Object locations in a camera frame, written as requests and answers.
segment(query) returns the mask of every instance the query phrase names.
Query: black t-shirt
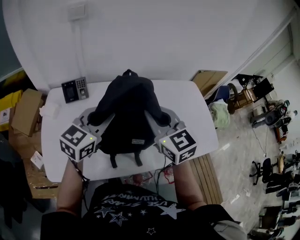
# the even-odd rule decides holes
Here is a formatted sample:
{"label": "black t-shirt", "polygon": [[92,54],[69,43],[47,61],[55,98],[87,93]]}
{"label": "black t-shirt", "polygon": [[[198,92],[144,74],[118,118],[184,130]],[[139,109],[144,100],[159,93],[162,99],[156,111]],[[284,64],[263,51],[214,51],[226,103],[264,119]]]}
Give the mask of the black t-shirt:
{"label": "black t-shirt", "polygon": [[223,220],[233,221],[220,205],[191,211],[141,187],[103,184],[82,219],[67,212],[43,215],[41,239],[201,236],[218,240],[224,238],[214,227]]}

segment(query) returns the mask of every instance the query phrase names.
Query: wall socket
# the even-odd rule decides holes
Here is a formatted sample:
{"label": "wall socket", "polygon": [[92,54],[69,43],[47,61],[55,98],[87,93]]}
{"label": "wall socket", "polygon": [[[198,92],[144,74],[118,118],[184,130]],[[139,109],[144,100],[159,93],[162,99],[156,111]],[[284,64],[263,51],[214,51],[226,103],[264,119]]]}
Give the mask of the wall socket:
{"label": "wall socket", "polygon": [[88,16],[88,6],[86,1],[81,1],[68,5],[67,18],[69,22],[80,20]]}

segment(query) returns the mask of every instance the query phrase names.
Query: wooden board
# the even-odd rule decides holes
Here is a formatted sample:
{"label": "wooden board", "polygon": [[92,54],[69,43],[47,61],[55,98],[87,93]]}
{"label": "wooden board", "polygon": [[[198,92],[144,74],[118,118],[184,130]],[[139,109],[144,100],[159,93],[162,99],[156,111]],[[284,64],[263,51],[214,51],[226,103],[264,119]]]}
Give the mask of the wooden board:
{"label": "wooden board", "polygon": [[205,96],[225,75],[226,71],[200,70],[193,78],[200,92]]}
{"label": "wooden board", "polygon": [[213,176],[214,181],[215,181],[215,185],[216,185],[216,188],[217,188],[217,193],[218,193],[219,201],[220,201],[220,204],[221,204],[223,202],[223,197],[222,197],[222,193],[221,193],[219,181],[218,181],[218,178],[217,178],[217,175],[216,175],[216,171],[215,171],[214,165],[212,164],[210,155],[206,154],[206,157],[207,157],[208,163],[210,165],[211,173],[212,173],[212,176]]}
{"label": "wooden board", "polygon": [[205,198],[207,200],[207,204],[212,204],[212,200],[211,200],[211,196],[210,196],[210,192],[209,192],[209,189],[208,189],[208,186],[206,184],[206,180],[205,180],[205,177],[204,177],[204,173],[202,171],[202,168],[201,168],[201,165],[200,165],[200,161],[199,159],[196,157],[194,158],[192,161],[194,161],[195,163],[195,166],[196,166],[196,170],[198,172],[198,175],[199,175],[199,178],[200,178],[200,181],[201,181],[201,185],[203,187],[203,192],[202,194],[205,195]]}
{"label": "wooden board", "polygon": [[198,186],[199,186],[199,188],[200,188],[200,190],[201,190],[201,193],[202,193],[202,195],[203,195],[203,200],[207,203],[206,196],[205,196],[205,194],[204,194],[203,186],[202,186],[202,184],[201,184],[201,180],[200,180],[199,174],[198,174],[198,172],[197,172],[197,170],[196,170],[195,163],[194,163],[193,160],[189,161],[189,163],[191,164],[193,174],[194,174],[194,176],[195,176],[195,178],[196,178],[196,182],[197,182],[197,184],[198,184]]}
{"label": "wooden board", "polygon": [[205,163],[204,163],[204,159],[203,159],[202,156],[198,157],[198,159],[199,159],[199,162],[200,162],[200,165],[201,165],[204,177],[205,177],[205,181],[206,181],[208,190],[210,192],[210,198],[211,198],[212,204],[217,204],[217,201],[216,201],[216,198],[215,198],[215,194],[214,194],[214,191],[212,189],[212,183],[210,181],[210,177],[208,175],[208,172],[207,172],[207,169],[206,169],[206,166],[205,166]]}
{"label": "wooden board", "polygon": [[204,161],[207,173],[208,173],[208,177],[210,178],[210,182],[211,182],[211,186],[212,186],[212,190],[214,192],[214,196],[215,196],[216,202],[217,202],[217,204],[221,204],[220,200],[219,200],[219,196],[218,196],[218,191],[217,191],[216,183],[215,183],[214,177],[212,175],[212,171],[210,169],[210,165],[209,165],[208,160],[207,160],[207,155],[203,155],[202,158],[203,158],[203,161]]}

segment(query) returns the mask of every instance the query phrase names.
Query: star print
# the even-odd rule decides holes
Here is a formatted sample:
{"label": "star print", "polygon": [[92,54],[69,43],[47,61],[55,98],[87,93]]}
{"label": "star print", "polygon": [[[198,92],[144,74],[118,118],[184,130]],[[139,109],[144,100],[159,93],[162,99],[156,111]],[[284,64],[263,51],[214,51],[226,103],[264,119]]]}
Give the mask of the star print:
{"label": "star print", "polygon": [[112,216],[112,219],[109,222],[116,222],[119,226],[122,226],[122,221],[128,220],[127,218],[122,216],[122,212],[120,212],[119,214],[110,213],[110,215]]}
{"label": "star print", "polygon": [[112,210],[111,207],[105,208],[102,206],[101,210],[95,211],[94,213],[100,213],[100,212],[102,213],[102,217],[105,218],[108,212],[114,212],[114,210]]}
{"label": "star print", "polygon": [[145,216],[146,213],[147,213],[146,210],[141,210],[141,214],[142,214],[143,216]]}
{"label": "star print", "polygon": [[154,228],[148,228],[147,233],[149,233],[150,235],[156,233],[156,231],[154,231]]}
{"label": "star print", "polygon": [[177,213],[178,212],[182,212],[185,211],[185,209],[177,209],[176,208],[176,204],[173,203],[170,207],[163,207],[163,206],[158,206],[161,210],[163,210],[164,212],[161,215],[166,215],[168,214],[169,216],[171,216],[173,219],[177,219]]}

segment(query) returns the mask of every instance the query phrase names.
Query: backpack strap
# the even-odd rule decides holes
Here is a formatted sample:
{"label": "backpack strap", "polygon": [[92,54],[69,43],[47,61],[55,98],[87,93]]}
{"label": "backpack strap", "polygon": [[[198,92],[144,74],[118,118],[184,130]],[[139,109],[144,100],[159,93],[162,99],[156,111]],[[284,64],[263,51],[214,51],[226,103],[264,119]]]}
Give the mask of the backpack strap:
{"label": "backpack strap", "polygon": [[140,166],[143,165],[143,163],[142,163],[142,161],[141,161],[141,159],[140,159],[140,153],[141,153],[141,151],[135,152],[135,162],[136,162],[136,165],[137,165],[138,167],[140,167]]}
{"label": "backpack strap", "polygon": [[111,163],[113,168],[117,168],[117,163],[116,163],[116,154],[111,154]]}

